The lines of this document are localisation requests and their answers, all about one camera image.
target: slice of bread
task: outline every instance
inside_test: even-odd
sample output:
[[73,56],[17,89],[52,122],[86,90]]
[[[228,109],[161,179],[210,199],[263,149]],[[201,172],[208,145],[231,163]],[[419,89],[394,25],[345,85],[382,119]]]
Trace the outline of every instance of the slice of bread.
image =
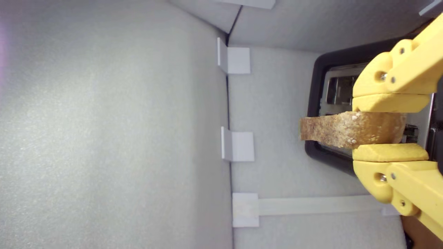
[[324,145],[358,148],[362,144],[397,144],[406,125],[404,113],[345,112],[299,121],[301,140]]

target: white clip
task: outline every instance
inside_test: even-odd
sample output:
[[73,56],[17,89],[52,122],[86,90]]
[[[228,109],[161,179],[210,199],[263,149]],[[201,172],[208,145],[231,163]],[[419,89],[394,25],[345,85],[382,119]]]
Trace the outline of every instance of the white clip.
[[252,132],[232,132],[221,127],[221,158],[230,162],[253,162],[254,135]]
[[272,9],[276,4],[276,0],[216,0],[220,3],[238,4],[250,7]]
[[232,227],[258,227],[258,194],[232,193]]
[[250,74],[251,60],[248,47],[227,47],[217,38],[217,64],[227,74]]

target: gray foam surface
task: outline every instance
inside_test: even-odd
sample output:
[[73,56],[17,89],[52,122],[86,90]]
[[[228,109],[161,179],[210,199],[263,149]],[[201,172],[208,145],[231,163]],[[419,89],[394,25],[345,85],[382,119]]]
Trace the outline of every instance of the gray foam surface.
[[218,31],[161,1],[0,5],[0,248],[231,248]]

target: bolt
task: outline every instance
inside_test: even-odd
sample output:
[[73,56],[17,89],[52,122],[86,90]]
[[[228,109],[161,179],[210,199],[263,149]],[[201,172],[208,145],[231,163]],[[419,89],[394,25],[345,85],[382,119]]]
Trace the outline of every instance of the bolt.
[[388,181],[388,179],[387,179],[387,177],[386,177],[386,175],[381,175],[381,177],[380,177],[380,181],[381,182],[387,182]]

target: white plastic strip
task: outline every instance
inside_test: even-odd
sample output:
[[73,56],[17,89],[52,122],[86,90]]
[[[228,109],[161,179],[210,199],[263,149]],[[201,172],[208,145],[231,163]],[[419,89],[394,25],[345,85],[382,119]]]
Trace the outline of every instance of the white plastic strip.
[[371,195],[259,200],[260,216],[285,214],[349,213],[358,211],[381,210],[382,207],[383,204],[378,202]]
[[443,12],[443,1],[434,0],[428,6],[424,7],[420,12],[420,16],[424,17],[438,17]]
[[294,214],[335,214],[380,211],[383,216],[400,215],[390,204],[371,195],[259,199],[254,193],[233,193],[233,227],[258,227],[259,216]]
[[221,3],[245,5],[256,8],[272,9],[276,0],[216,0]]
[[226,74],[250,74],[251,50],[248,47],[227,47],[217,38],[217,65]]
[[255,161],[254,134],[252,132],[232,132],[221,127],[221,158],[230,162]]

